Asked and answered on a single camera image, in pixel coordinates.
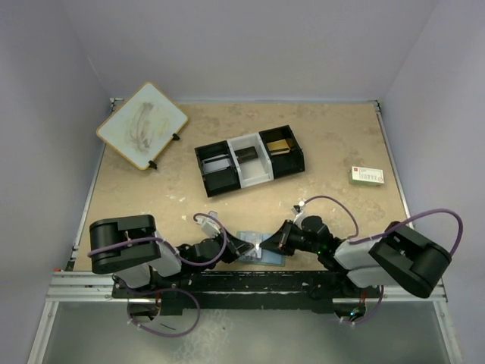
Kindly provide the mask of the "green leather card holder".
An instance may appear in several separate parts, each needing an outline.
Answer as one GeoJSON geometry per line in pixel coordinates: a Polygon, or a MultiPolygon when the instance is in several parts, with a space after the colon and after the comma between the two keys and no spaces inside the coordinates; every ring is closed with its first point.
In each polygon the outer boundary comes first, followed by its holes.
{"type": "Polygon", "coordinates": [[[285,265],[284,256],[260,247],[260,244],[270,236],[271,234],[256,231],[238,231],[236,234],[237,238],[249,243],[253,243],[255,247],[249,252],[245,253],[242,257],[238,258],[237,261],[246,264],[283,267],[285,265]]]}

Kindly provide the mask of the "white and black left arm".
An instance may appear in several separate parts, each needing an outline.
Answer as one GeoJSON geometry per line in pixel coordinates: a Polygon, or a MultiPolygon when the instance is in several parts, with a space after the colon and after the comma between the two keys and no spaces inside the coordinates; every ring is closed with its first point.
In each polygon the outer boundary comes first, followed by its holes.
{"type": "Polygon", "coordinates": [[[178,281],[231,263],[255,248],[234,237],[215,212],[196,213],[196,224],[207,236],[199,243],[173,246],[158,232],[152,215],[134,215],[95,221],[89,226],[92,272],[113,274],[138,297],[155,291],[156,281],[178,281]]]}

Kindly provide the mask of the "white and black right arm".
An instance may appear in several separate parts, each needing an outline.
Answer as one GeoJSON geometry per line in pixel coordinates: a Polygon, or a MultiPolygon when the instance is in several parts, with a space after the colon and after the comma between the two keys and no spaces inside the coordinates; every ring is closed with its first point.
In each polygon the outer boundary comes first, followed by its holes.
{"type": "Polygon", "coordinates": [[[353,244],[333,235],[316,215],[285,222],[260,247],[285,256],[314,253],[328,271],[341,273],[336,285],[346,297],[370,286],[396,285],[428,298],[452,261],[447,250],[397,221],[382,236],[353,244]]]}

